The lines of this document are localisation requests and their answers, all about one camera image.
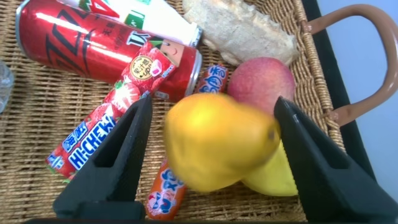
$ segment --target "bread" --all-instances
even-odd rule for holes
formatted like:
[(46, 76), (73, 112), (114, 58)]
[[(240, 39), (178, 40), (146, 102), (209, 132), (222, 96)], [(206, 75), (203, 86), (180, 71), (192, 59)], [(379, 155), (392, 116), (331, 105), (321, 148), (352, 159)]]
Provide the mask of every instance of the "bread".
[(299, 52), (288, 35), (268, 15), (242, 0), (183, 0), (184, 18), (203, 29), (203, 43), (232, 65), (256, 57), (272, 57), (286, 65)]

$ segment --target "white bottle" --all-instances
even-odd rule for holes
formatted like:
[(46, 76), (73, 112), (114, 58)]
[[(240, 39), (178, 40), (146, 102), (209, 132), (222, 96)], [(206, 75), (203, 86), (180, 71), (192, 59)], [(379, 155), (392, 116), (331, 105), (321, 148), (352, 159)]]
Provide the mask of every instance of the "white bottle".
[(0, 61), (0, 113), (2, 113), (7, 105), (14, 86), (14, 75), (7, 65)]
[(202, 29), (190, 24), (164, 0), (58, 0), (101, 14), (189, 47), (196, 47)]

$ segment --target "white wall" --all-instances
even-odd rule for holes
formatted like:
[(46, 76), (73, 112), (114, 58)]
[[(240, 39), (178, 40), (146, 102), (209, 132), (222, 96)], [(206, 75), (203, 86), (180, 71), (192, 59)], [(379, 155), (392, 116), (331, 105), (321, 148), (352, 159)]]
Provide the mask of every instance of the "white wall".
[[(318, 4), (323, 15), (351, 4), (371, 4), (398, 23), (398, 0), (318, 0)], [(373, 94), (387, 70), (377, 30), (363, 17), (350, 17), (327, 31), (350, 102)], [(398, 92), (356, 121), (377, 181), (398, 202)]]

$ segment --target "yellow fruit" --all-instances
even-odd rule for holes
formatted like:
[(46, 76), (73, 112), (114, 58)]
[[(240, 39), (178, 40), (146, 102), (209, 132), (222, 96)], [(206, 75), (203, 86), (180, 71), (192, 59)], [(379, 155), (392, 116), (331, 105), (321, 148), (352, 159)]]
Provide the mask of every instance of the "yellow fruit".
[(242, 182), (250, 189), (265, 195), (293, 196), (298, 194), (282, 141), (270, 160), (251, 172)]
[(277, 149), (279, 136), (273, 116), (212, 93), (178, 102), (164, 127), (171, 169), (199, 192), (227, 187), (263, 165)]

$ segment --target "can lid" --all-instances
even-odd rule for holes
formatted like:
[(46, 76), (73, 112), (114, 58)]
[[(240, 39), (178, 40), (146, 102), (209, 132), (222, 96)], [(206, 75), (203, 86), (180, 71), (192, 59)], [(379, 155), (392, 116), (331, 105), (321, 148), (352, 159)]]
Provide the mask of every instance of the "can lid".
[(196, 48), (198, 46), (201, 34), (203, 33), (203, 29), (194, 22), (191, 23), (191, 26), (195, 26), (195, 31), (193, 33), (193, 37), (191, 42), (189, 43), (189, 46)]
[(19, 22), (20, 22), (20, 19), (21, 19), (21, 12), (25, 8), (25, 6), (29, 3), (29, 1), (30, 0), (25, 0), (24, 2), (21, 3), (21, 5), (19, 5), (19, 7), (17, 8), (16, 20), (15, 20), (15, 35), (16, 35), (16, 38), (17, 38), (17, 43), (18, 43), (18, 46), (21, 49), (22, 53), (24, 53), (25, 55), (26, 55), (26, 53), (25, 53), (25, 50), (24, 50), (24, 48), (22, 46), (21, 37), (19, 35), (20, 34), (19, 33), (19, 29), (20, 29)]
[(201, 69), (202, 60), (203, 60), (203, 57), (199, 53), (199, 50), (197, 50), (195, 64), (193, 66), (193, 70), (191, 73), (191, 79), (189, 80), (187, 90), (185, 91), (185, 96), (191, 95), (193, 93), (193, 90), (195, 89), (195, 85), (197, 84), (199, 72)]

